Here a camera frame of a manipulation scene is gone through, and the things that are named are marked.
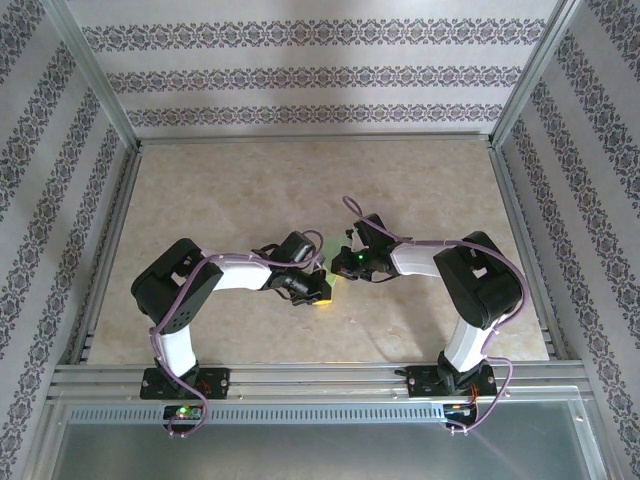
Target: green object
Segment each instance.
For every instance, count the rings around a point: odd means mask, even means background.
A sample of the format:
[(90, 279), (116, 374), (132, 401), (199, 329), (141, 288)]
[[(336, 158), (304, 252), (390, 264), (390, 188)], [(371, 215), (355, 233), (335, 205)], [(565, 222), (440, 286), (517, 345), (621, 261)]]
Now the green object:
[(333, 261), (334, 258), (338, 256), (342, 247), (349, 247), (349, 246), (351, 246), (351, 240), (349, 240), (346, 233), (343, 233), (339, 237), (325, 240), (324, 246), (322, 247), (322, 253), (324, 255), (324, 262), (322, 263), (322, 268), (324, 268), (327, 271), (327, 283), (331, 285), (332, 289), (336, 285), (338, 276), (331, 273), (331, 262)]

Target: wire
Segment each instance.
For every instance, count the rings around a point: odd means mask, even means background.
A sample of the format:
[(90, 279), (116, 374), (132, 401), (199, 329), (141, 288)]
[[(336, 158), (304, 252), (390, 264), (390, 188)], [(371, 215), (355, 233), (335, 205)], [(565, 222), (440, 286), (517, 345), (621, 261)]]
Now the wire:
[[(187, 390), (191, 394), (195, 395), (198, 399), (200, 399), (200, 401), (202, 401), (203, 408), (202, 408), (202, 413), (201, 413), (202, 416), (200, 417), (200, 421), (196, 425), (194, 425), (191, 429), (187, 430), (186, 432), (181, 432), (180, 433), (180, 437), (181, 438), (185, 438), (185, 437), (187, 437), (189, 435), (192, 435), (193, 433), (195, 433), (198, 430), (200, 430), (200, 428), (202, 428), (202, 426), (207, 421), (207, 417), (209, 415), (209, 402), (207, 401), (207, 398), (205, 397), (205, 395), (202, 394), (198, 389), (196, 389), (196, 388), (192, 387), (191, 385), (189, 385), (188, 383), (184, 382), (178, 375), (173, 373), (171, 368), (169, 368), (169, 365), (167, 365), (167, 363), (164, 361), (163, 356), (162, 356), (162, 349), (160, 348), (160, 344), (159, 344), (160, 332), (162, 332), (164, 327), (167, 326), (167, 324), (169, 323), (169, 321), (171, 320), (173, 315), (176, 313), (176, 310), (178, 309), (178, 307), (182, 303), (182, 300), (186, 296), (187, 291), (189, 290), (189, 288), (193, 284), (193, 281), (194, 281), (196, 275), (198, 275), (198, 272), (200, 272), (200, 270), (202, 270), (202, 268), (206, 264), (211, 263), (211, 262), (215, 262), (216, 260), (219, 260), (221, 258), (231, 258), (231, 259), (234, 259), (234, 260), (252, 260), (252, 261), (254, 261), (256, 263), (259, 263), (259, 264), (262, 264), (262, 265), (265, 265), (265, 266), (268, 266), (268, 267), (271, 266), (271, 267), (284, 267), (284, 268), (290, 268), (290, 267), (304, 268), (306, 265), (312, 264), (313, 262), (315, 262), (318, 259), (318, 257), (322, 253), (322, 247), (324, 246), (324, 237), (322, 236), (322, 234), (320, 232), (318, 232), (317, 230), (306, 230), (306, 231), (303, 232), (303, 235), (306, 235), (308, 233), (312, 233), (312, 234), (314, 234), (314, 235), (316, 235), (318, 237), (318, 246), (315, 247), (315, 252), (312, 253), (311, 257), (309, 257), (308, 259), (302, 260), (300, 262), (292, 262), (292, 263), (274, 262), (273, 260), (262, 258), (259, 255), (253, 254), (253, 253), (251, 253), (251, 254), (222, 253), (222, 254), (209, 255), (208, 257), (203, 258), (202, 260), (200, 260), (197, 263), (197, 265), (194, 267), (193, 271), (187, 277), (187, 280), (184, 282), (184, 284), (180, 288), (180, 292), (178, 293), (178, 296), (176, 297), (176, 299), (174, 300), (173, 304), (171, 305), (171, 307), (169, 308), (169, 310), (167, 311), (165, 316), (162, 318), (160, 323), (158, 323), (155, 327), (152, 327), (152, 328), (149, 329), (149, 337), (150, 337), (150, 340), (151, 340), (151, 347), (153, 348), (153, 351), (154, 351), (154, 353), (156, 355), (156, 358), (158, 359), (158, 364), (160, 365), (160, 367), (165, 372), (167, 372), (167, 375), (169, 375), (169, 377), (173, 381), (175, 381), (182, 388), (184, 388), (185, 390)], [(173, 435), (174, 435), (174, 430), (172, 429), (172, 426), (173, 426), (173, 423), (175, 422), (175, 420), (176, 420), (176, 417), (175, 416), (172, 417), (169, 420), (169, 423), (167, 425), (167, 430), (169, 431), (169, 436), (171, 436), (171, 437), (173, 437)]]
[(475, 383), (471, 384), (471, 395), (472, 395), (472, 400), (471, 400), (471, 410), (475, 410), (478, 407), (478, 387), (476, 386)]
[(393, 275), (389, 275), (388, 277), (385, 277), (382, 280), (371, 280), (371, 282), (369, 283), (384, 283), (384, 282), (388, 282), (389, 280), (393, 280), (394, 278), (396, 277)]
[(282, 293), (277, 288), (274, 288), (273, 291), (276, 292), (278, 295), (280, 295), (280, 298), (282, 298), (283, 300), (291, 300), (291, 297), (287, 297), (284, 293)]
[(496, 252), (495, 250), (491, 250), (490, 248), (487, 248), (487, 247), (485, 247), (483, 245), (478, 245), (478, 244), (475, 244), (475, 243), (472, 243), (472, 242), (465, 242), (464, 240), (419, 240), (419, 241), (416, 241), (416, 240), (411, 240), (409, 238), (400, 237), (400, 236), (396, 235), (395, 233), (390, 232), (386, 228), (381, 227), (380, 225), (372, 222), (367, 217), (365, 217), (364, 214), (362, 213), (362, 208), (360, 208), (360, 205), (358, 205), (358, 202), (356, 202), (353, 198), (345, 195), (344, 197), (342, 197), (342, 201), (347, 206), (347, 208), (349, 210), (351, 210), (355, 214), (356, 217), (358, 217), (360, 220), (362, 220), (364, 223), (366, 223), (370, 227), (378, 230), (380, 233), (383, 233), (383, 234), (387, 235), (388, 237), (391, 237), (396, 242), (407, 243), (409, 245), (422, 245), (422, 246), (427, 246), (427, 247), (454, 246), (454, 247), (467, 247), (467, 248), (471, 248), (473, 250), (478, 250), (479, 252), (485, 253), (485, 254), (487, 254), (487, 255), (499, 260), (504, 265), (506, 265), (507, 268), (509, 268), (509, 270), (511, 270), (511, 272), (516, 276), (516, 278), (518, 279), (518, 282), (520, 282), (520, 290), (522, 291), (522, 301), (520, 302), (520, 305), (518, 306), (518, 308), (516, 308), (513, 311), (513, 313), (511, 313), (511, 315), (509, 315), (506, 319), (502, 320), (500, 323), (497, 323), (491, 329), (491, 332), (487, 336), (487, 339), (485, 340), (484, 344), (482, 345), (482, 348), (480, 349), (480, 352), (482, 353), (482, 355), (484, 355), (486, 360), (491, 361), (491, 362), (498, 362), (498, 363), (507, 364), (507, 366), (509, 368), (509, 373), (507, 374), (507, 377), (505, 378), (505, 381), (502, 384), (502, 387), (500, 388), (500, 390), (498, 391), (498, 394), (496, 395), (496, 397), (493, 399), (493, 401), (491, 402), (491, 404), (487, 408), (487, 411), (484, 412), (484, 414), (482, 414), (480, 416), (480, 418), (478, 418), (472, 425), (466, 426), (463, 423), (457, 422), (455, 420), (449, 420), (448, 419), (448, 422), (450, 424), (455, 425), (455, 426), (458, 427), (457, 430), (453, 429), (453, 427), (452, 427), (452, 429), (451, 429), (452, 434), (453, 433), (459, 433), (459, 432), (464, 432), (466, 434), (467, 432), (473, 430), (474, 428), (476, 428), (482, 422), (485, 421), (485, 419), (491, 414), (493, 409), (496, 407), (496, 404), (498, 403), (498, 400), (503, 395), (503, 393), (506, 390), (507, 386), (511, 382), (511, 378), (513, 376), (513, 363), (511, 362), (511, 360), (509, 360), (508, 358), (504, 358), (504, 357), (488, 357), (488, 356), (486, 356), (486, 351), (489, 348), (489, 345), (491, 344), (491, 342), (493, 341), (493, 338), (495, 337), (495, 334), (498, 331), (498, 328), (501, 328), (501, 327), (505, 326), (507, 323), (510, 323), (513, 320), (515, 320), (520, 315), (520, 313), (524, 310), (526, 305), (529, 303), (530, 298), (531, 298), (531, 294), (529, 293), (529, 284), (527, 283), (527, 279), (524, 277), (524, 275), (518, 269), (518, 267), (516, 267), (513, 264), (513, 262), (511, 262), (504, 255)]

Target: wall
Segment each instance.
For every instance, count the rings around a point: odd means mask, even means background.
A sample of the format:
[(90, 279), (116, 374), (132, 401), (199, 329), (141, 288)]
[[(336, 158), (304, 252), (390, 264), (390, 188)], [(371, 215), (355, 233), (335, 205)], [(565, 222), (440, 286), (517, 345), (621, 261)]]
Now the wall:
[(37, 0), (0, 0), (0, 479), (20, 478), (125, 149)]
[(503, 146), (624, 478), (640, 477), (639, 4), (583, 4)]
[(489, 133), (555, 0), (71, 1), (142, 138)]

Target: enclosure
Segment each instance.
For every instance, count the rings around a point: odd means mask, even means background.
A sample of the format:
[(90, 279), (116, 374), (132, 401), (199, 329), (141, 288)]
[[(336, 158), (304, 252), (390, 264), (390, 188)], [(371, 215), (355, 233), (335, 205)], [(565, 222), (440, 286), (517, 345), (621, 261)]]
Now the enclosure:
[[(635, 0), (2, 9), (3, 478), (640, 476)], [(215, 292), (190, 330), (225, 399), (165, 437), (134, 279), (185, 237), (341, 238), (343, 195), (401, 236), (486, 232), (526, 275), (491, 419), (450, 435), (465, 395), (397, 374), (454, 335), (440, 279), (338, 278), (322, 306)]]

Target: beige tile surface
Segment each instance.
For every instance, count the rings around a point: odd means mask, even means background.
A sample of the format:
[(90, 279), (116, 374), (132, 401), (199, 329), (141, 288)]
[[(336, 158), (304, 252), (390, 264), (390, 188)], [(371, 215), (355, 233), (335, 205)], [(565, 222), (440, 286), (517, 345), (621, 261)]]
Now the beige tile surface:
[[(392, 231), (459, 239), (484, 230), (519, 264), (485, 144), (477, 140), (237, 143), (145, 149), (89, 363), (148, 364), (150, 321), (131, 282), (173, 242), (248, 252), (315, 228), (354, 222), (353, 196)], [(202, 363), (433, 361), (457, 319), (439, 279), (382, 284), (339, 279), (325, 307), (292, 307), (274, 292), (214, 293), (191, 323)], [(547, 359), (533, 308), (490, 353)]]

